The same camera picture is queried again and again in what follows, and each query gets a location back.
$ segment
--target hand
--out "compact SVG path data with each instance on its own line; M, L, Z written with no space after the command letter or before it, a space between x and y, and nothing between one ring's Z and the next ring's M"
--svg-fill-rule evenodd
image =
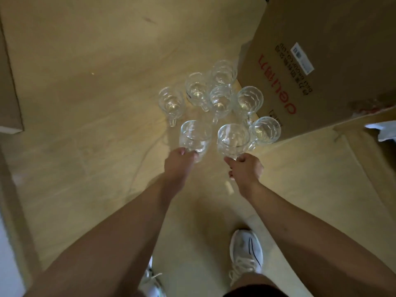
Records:
M239 192L248 199L252 185L259 181L264 169L260 160L251 154L244 153L236 160L224 157L224 161L231 168L231 171L228 172L230 179L236 181Z
M171 151L164 165L163 178L166 184L170 184L176 192L181 190L197 158L196 151L187 152L184 147Z

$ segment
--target clear glass mug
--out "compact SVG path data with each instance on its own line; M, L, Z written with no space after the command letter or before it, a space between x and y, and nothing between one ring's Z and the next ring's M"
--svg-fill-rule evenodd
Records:
M229 86L217 86L208 96L208 104L213 112L213 124L227 116L232 110L232 91Z
M262 117L250 125L249 132L249 150L254 150L257 145L276 142L280 137L281 127L274 118Z
M238 71L235 64L229 60L217 61L210 71L214 87L219 85L231 86L235 82L237 74Z
M212 127L203 121L190 120L184 122L180 128L179 146L185 147L188 151L195 150L198 159L201 161L207 152L212 139Z
M186 104L182 93L174 87L167 86L158 94L158 105L166 115L169 126L175 127L186 109Z
M217 151L233 159L237 159L249 148L249 130L240 124L226 124L217 133Z
M264 98L261 91L254 86L242 88L235 98L235 110L247 125L252 124L252 115L263 105Z
M207 74L192 73L186 79L187 99L194 106L200 106L207 112L209 107L206 104L207 95L210 92L210 85Z

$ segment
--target sneaker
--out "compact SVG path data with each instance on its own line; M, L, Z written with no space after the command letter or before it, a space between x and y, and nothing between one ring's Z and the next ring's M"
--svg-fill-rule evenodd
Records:
M264 263L263 249L259 239L251 230L239 229L234 232L230 243L232 270L229 273L231 285L244 273L261 274Z
M152 256L148 263L147 269L143 275L143 278L140 281L139 290L142 291L142 293L146 297L166 297L165 291L162 288L161 283L157 279L157 276L161 275L162 273L154 274L154 272L151 269L151 266L152 266Z

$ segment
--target black shorts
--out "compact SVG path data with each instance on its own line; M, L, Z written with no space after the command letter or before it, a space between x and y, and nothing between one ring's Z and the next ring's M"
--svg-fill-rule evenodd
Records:
M287 297L281 290L266 284L251 284L240 287L224 297Z

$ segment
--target forearm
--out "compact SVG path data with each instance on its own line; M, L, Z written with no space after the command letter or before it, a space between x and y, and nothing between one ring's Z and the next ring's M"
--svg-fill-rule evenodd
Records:
M44 272L27 296L110 296L131 265L137 286L176 193L160 177L130 203L102 221L69 248Z
M330 293L327 286L332 287L334 279L331 277L338 281L350 278L344 282L349 286L356 285L354 281L357 281L369 287L395 290L395 274L339 230L294 206L259 182L252 184L247 194L247 199L282 253L312 293L325 295L324 288ZM321 279L320 273L324 271L326 275Z

